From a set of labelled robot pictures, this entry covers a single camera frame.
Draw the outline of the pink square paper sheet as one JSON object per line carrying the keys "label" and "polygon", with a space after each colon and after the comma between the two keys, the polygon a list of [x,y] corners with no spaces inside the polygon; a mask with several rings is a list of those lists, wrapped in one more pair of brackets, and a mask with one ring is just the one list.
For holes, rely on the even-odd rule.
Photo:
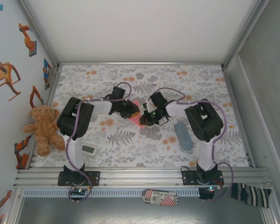
{"label": "pink square paper sheet", "polygon": [[[140,107],[140,104],[138,101],[132,101],[134,104],[137,105],[138,109]],[[135,125],[139,126],[140,128],[144,128],[143,125],[140,124],[140,118],[141,118],[142,114],[140,112],[140,109],[139,109],[139,112],[136,113],[136,115],[133,115],[131,118],[128,118],[129,121],[131,121],[132,123],[134,123]]]}

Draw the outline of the floral printed tablecloth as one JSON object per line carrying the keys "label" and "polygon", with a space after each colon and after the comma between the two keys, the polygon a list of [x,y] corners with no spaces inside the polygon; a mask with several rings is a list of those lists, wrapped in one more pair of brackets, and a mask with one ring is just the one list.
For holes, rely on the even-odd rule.
{"label": "floral printed tablecloth", "polygon": [[[248,161],[231,97],[219,65],[100,64],[64,65],[51,106],[62,110],[71,97],[100,98],[119,84],[130,99],[143,105],[160,90],[167,100],[184,102],[203,98],[219,104],[227,119],[227,131],[216,143],[215,159],[233,167],[247,167]],[[195,166],[199,159],[198,141],[191,135],[193,148],[184,150],[175,134],[177,122],[169,118],[159,125],[139,127],[117,114],[94,115],[84,143],[97,148],[95,156],[84,157],[87,167],[181,167]]]}

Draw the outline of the blue fabric case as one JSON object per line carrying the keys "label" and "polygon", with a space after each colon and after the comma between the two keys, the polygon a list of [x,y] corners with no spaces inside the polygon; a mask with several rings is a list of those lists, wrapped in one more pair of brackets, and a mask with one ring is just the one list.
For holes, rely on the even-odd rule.
{"label": "blue fabric case", "polygon": [[194,146],[194,143],[191,139],[191,136],[185,123],[177,122],[174,125],[174,130],[182,149],[186,151],[191,150]]}

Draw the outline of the white digital timer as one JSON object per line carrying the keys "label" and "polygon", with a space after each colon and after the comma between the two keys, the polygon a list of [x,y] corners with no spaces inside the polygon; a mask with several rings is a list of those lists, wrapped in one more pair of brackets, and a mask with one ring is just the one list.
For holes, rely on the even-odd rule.
{"label": "white digital timer", "polygon": [[82,146],[82,153],[83,155],[89,156],[89,157],[95,157],[97,154],[98,149],[89,144],[83,144]]}

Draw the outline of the blue orange machine sticker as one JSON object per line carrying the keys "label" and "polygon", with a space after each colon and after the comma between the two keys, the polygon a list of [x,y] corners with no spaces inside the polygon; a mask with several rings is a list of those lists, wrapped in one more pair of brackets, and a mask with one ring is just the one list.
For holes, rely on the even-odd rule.
{"label": "blue orange machine sticker", "polygon": [[45,58],[43,60],[43,69],[42,70],[43,70],[44,88],[47,90],[50,87],[51,73],[53,70]]}

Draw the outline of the red striped printed package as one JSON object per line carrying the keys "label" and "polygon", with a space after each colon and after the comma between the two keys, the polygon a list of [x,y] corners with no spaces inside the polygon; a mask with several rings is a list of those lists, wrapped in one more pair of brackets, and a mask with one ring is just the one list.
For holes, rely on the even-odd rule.
{"label": "red striped printed package", "polygon": [[173,191],[145,189],[141,196],[143,202],[147,204],[176,206],[178,203],[178,196]]}

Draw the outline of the brown teddy bear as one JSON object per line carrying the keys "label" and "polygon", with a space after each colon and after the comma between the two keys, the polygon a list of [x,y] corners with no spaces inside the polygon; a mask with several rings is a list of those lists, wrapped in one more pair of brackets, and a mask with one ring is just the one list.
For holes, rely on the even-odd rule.
{"label": "brown teddy bear", "polygon": [[50,146],[55,147],[58,151],[64,151],[64,139],[57,134],[59,128],[56,119],[59,116],[59,111],[48,105],[40,105],[32,108],[29,114],[34,123],[23,126],[22,131],[34,134],[36,153],[40,157],[45,157],[51,151]]}

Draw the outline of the orange grey gripper sticker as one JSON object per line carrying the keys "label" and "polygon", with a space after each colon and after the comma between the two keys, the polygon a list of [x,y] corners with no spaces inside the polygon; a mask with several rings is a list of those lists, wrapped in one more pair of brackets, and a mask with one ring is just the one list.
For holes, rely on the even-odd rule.
{"label": "orange grey gripper sticker", "polygon": [[[12,80],[12,72],[15,73],[17,79],[15,81]],[[21,81],[20,74],[18,70],[9,62],[2,63],[0,62],[0,81],[4,81],[3,83],[0,84],[0,87],[3,85],[7,85],[11,91],[14,93],[14,96],[11,97],[8,101],[13,100],[15,97],[21,94],[20,91],[17,91],[14,88],[14,84],[17,82]]]}

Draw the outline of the black white striped knit cloth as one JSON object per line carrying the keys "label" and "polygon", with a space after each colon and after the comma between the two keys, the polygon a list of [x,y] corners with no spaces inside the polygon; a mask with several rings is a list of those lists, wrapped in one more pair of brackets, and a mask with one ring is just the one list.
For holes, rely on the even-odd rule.
{"label": "black white striped knit cloth", "polygon": [[271,189],[253,187],[243,183],[233,183],[231,196],[239,202],[247,205],[269,208],[269,196]]}

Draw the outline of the aluminium extrusion frame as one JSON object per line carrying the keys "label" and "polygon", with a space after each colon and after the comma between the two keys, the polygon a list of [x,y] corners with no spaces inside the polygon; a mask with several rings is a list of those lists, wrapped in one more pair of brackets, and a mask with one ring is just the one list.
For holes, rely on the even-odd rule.
{"label": "aluminium extrusion frame", "polygon": [[[273,190],[268,209],[259,208],[261,222],[280,224],[280,159],[269,135],[261,110],[248,80],[238,51],[255,27],[270,0],[257,0],[245,25],[237,36],[223,62],[191,61],[192,65],[220,65],[227,80],[227,89],[236,109],[240,130],[244,133],[245,148],[252,168],[234,168],[235,180]],[[28,161],[26,168],[17,173],[12,186],[13,202],[6,219],[7,224],[17,224],[24,211],[25,189],[60,189],[57,185],[58,168],[37,168]],[[176,168],[101,168],[100,189],[110,188],[163,188],[180,189],[182,176]]]}

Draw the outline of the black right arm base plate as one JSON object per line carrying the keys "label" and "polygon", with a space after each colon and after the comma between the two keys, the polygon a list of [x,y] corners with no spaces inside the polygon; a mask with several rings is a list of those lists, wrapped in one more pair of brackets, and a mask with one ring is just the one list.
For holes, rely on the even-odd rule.
{"label": "black right arm base plate", "polygon": [[182,171],[183,185],[201,185],[201,186],[223,186],[224,178],[221,170],[214,172],[197,171],[197,170],[184,170]]}

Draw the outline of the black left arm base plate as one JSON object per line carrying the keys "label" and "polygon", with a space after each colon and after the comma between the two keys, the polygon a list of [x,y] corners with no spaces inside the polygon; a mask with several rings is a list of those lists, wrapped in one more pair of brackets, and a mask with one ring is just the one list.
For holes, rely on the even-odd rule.
{"label": "black left arm base plate", "polygon": [[[99,171],[85,171],[84,174],[88,176],[92,186],[99,185],[100,172]],[[58,186],[89,186],[88,179],[81,173],[73,170],[61,171],[58,176]]]}

